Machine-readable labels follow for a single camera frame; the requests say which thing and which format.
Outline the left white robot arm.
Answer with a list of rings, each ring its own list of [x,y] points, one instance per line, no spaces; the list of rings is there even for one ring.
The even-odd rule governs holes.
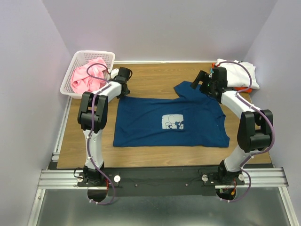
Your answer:
[[[132,74],[132,70],[125,67],[114,69],[111,71],[111,78],[104,80],[102,88],[82,94],[77,121],[85,137],[87,155],[82,172],[73,174],[79,187],[119,185],[119,175],[104,172],[102,132],[108,120],[108,103],[130,93],[127,82]]]

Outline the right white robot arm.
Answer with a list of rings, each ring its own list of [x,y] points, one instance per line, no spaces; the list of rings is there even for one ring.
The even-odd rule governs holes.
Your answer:
[[[216,173],[209,175],[215,185],[228,185],[237,180],[244,165],[255,155],[267,152],[274,143],[273,114],[245,100],[238,91],[228,87],[227,71],[223,67],[212,68],[211,73],[200,71],[191,87],[200,86],[200,92],[215,98],[228,107],[240,120],[237,147],[229,157],[221,161]]]

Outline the dark blue printed t-shirt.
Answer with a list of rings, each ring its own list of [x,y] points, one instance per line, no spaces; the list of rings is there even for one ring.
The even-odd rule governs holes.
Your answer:
[[[121,98],[113,146],[228,147],[219,103],[190,85],[183,81],[175,86],[176,99]]]

